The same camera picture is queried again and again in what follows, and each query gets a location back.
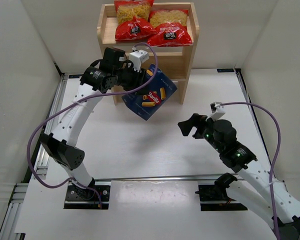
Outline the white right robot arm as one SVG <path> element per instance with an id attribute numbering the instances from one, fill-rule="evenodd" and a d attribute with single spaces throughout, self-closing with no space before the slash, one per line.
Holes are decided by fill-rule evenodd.
<path id="1" fill-rule="evenodd" d="M 234 175 L 225 173 L 214 185 L 227 197 L 236 200 L 264 220 L 271 230 L 278 225 L 281 240 L 300 240 L 300 201 L 295 199 L 270 173 L 254 153 L 237 140 L 237 131 L 230 121 L 213 120 L 194 113 L 178 124 L 183 136 L 196 128 L 193 138 L 206 140 L 228 168 L 248 182 L 244 186 Z"/>

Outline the red fusilli pasta bag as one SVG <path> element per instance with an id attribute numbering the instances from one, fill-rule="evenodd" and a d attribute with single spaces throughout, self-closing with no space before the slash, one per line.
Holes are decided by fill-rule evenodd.
<path id="1" fill-rule="evenodd" d="M 149 37 L 147 43 L 153 47 L 190 46 L 193 41 L 187 30 L 187 9 L 153 10 L 149 23 L 157 33 Z"/>
<path id="2" fill-rule="evenodd" d="M 158 31 L 149 22 L 153 0 L 115 0 L 115 40 L 132 41 L 151 37 Z"/>

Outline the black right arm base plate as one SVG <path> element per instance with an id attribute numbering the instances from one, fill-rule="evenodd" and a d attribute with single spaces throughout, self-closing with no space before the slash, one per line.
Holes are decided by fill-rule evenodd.
<path id="1" fill-rule="evenodd" d="M 201 184 L 195 192 L 199 196 L 202 212 L 247 211 L 248 208 L 228 197 L 225 190 L 216 185 Z"/>

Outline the blue Barilla rigatoni box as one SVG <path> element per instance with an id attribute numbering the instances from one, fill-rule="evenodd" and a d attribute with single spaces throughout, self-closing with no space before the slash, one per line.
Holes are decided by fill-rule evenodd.
<path id="1" fill-rule="evenodd" d="M 155 64 L 146 70 L 146 80 L 153 80 L 146 86 L 142 94 L 125 94 L 121 97 L 124 104 L 133 113 L 147 121 L 177 90 L 175 83 L 160 69 L 154 74 Z"/>

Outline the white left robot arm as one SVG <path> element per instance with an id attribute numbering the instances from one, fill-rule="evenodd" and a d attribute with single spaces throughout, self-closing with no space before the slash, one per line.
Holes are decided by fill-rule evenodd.
<path id="1" fill-rule="evenodd" d="M 121 86 L 127 92 L 145 83 L 146 71 L 142 64 L 148 59 L 145 50 L 134 49 L 126 54 L 124 50 L 107 47 L 103 58 L 91 63 L 81 76 L 74 106 L 64 113 L 50 134 L 42 133 L 39 137 L 48 155 L 68 173 L 74 192 L 83 200 L 95 196 L 95 180 L 83 163 L 84 151 L 76 147 L 81 130 L 101 101 L 101 94 L 114 86 Z"/>

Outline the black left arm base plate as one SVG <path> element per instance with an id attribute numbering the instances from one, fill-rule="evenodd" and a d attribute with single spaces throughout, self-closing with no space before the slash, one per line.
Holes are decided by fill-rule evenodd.
<path id="1" fill-rule="evenodd" d="M 108 210 L 111 194 L 111 182 L 96 181 L 92 190 L 80 188 L 70 181 L 64 198 L 64 209 L 69 210 Z"/>

